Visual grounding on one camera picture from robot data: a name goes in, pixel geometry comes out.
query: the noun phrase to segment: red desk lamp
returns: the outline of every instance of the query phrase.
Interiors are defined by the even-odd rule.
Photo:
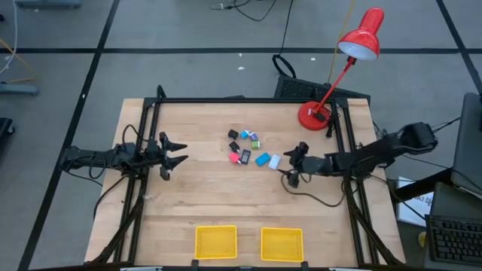
[[[338,41],[338,48],[349,55],[348,63],[321,102],[307,102],[301,106],[298,120],[303,127],[313,131],[325,128],[330,120],[330,113],[324,104],[349,67],[355,63],[356,59],[375,60],[378,58],[380,43],[377,32],[382,25],[383,17],[384,13],[381,8],[370,8],[361,19],[360,26],[346,33]]]

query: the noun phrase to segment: wooden table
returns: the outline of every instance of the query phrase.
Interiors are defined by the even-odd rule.
[[[301,228],[304,258],[310,266],[356,266],[346,201],[337,208],[329,208],[307,196],[288,194],[282,188],[278,172],[266,165],[258,167],[254,161],[264,152],[282,156],[300,141],[310,146],[310,155],[322,157],[338,151],[335,134],[327,139],[325,131],[309,131],[298,123],[299,107],[280,103],[163,103],[157,134],[165,131],[173,142],[187,144],[187,148],[172,156],[188,154],[189,158],[174,170],[170,181],[161,179],[159,167],[151,170],[135,264],[189,266],[194,259],[196,226],[234,224],[238,229],[237,259],[202,260],[201,266],[299,266],[299,263],[261,260],[262,227]],[[374,141],[367,101],[351,99],[349,107],[357,144]],[[124,100],[114,143],[121,143],[122,130],[127,124],[139,125],[141,112],[141,99]],[[340,114],[345,131],[341,110]],[[262,148],[252,152],[247,166],[232,164],[227,158],[230,129],[250,129],[260,137]],[[343,138],[348,146],[346,134]],[[126,141],[135,140],[135,134],[128,132]],[[250,149],[250,141],[237,139],[237,142],[241,148]],[[291,168],[288,157],[282,156],[279,168]],[[385,178],[381,169],[374,174]],[[103,190],[119,177],[119,172],[109,170]],[[341,178],[313,176],[311,183],[301,182],[297,192],[309,192],[335,203],[342,196],[341,181]],[[119,227],[126,188],[127,181],[100,204],[86,260],[97,256]],[[365,181],[365,189],[374,230],[392,253],[404,261],[388,187],[372,178]],[[365,259],[370,259],[365,232],[361,227],[360,231]],[[124,243],[123,259],[127,259],[129,243],[130,233]]]

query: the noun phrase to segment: yellow plastic tray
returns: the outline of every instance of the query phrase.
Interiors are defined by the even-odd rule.
[[[234,259],[238,255],[236,226],[199,226],[196,228],[198,260]]]
[[[261,259],[300,263],[303,255],[303,231],[288,228],[261,228]]]

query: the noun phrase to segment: keyboard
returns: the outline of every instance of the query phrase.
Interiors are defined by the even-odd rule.
[[[427,216],[432,260],[482,266],[482,220]]]
[[[329,84],[317,84],[305,80],[294,79],[280,75],[276,85],[275,98],[310,98],[321,101],[330,89]],[[367,99],[370,104],[370,96],[356,93],[349,90],[336,88],[332,93],[332,98],[359,98]]]

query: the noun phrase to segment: white block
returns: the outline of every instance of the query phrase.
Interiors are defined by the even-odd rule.
[[[281,160],[281,157],[276,155],[276,154],[273,154],[273,156],[271,157],[271,161],[270,163],[268,164],[268,167],[270,169],[278,169],[278,165],[279,165],[279,161]]]

